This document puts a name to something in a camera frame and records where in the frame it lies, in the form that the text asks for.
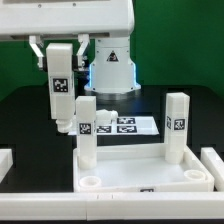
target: white rectangular post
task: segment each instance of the white rectangular post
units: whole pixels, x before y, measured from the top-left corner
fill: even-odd
[[[70,130],[75,113],[72,54],[72,44],[50,44],[47,48],[51,117],[62,133]]]
[[[76,121],[79,168],[92,169],[97,164],[96,97],[77,98]]]
[[[169,93],[166,98],[165,159],[171,164],[183,160],[187,143],[190,97],[184,93]]]

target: blue light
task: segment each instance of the blue light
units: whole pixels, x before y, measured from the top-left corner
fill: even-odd
[[[136,68],[136,64],[134,63],[134,82],[135,82],[135,86],[137,86],[137,68]]]
[[[89,88],[92,87],[92,66],[89,66],[89,83],[88,83]]]

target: circular hole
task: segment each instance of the circular hole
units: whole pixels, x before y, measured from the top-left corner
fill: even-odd
[[[87,187],[87,188],[100,187],[101,186],[101,179],[99,177],[96,177],[96,176],[83,177],[79,181],[79,185],[81,187]]]
[[[187,170],[184,172],[184,177],[188,181],[201,181],[206,179],[205,174],[199,170]]]

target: black tabletop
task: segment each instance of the black tabletop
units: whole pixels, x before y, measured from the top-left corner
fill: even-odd
[[[120,116],[153,116],[160,132],[155,136],[98,136],[98,145],[163,142],[168,92],[191,97],[187,144],[192,151],[199,157],[201,147],[212,146],[223,158],[224,101],[202,86],[144,86],[136,98],[97,101],[98,110],[117,110]],[[76,139],[57,133],[49,105],[47,86],[19,88],[0,102],[0,148],[12,148],[14,162],[0,184],[0,193],[73,192]]]

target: green background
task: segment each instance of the green background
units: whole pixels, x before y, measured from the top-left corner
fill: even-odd
[[[224,98],[224,0],[136,0],[135,15],[131,57],[140,84],[203,85]],[[47,81],[36,63],[27,42],[0,43],[0,100]]]

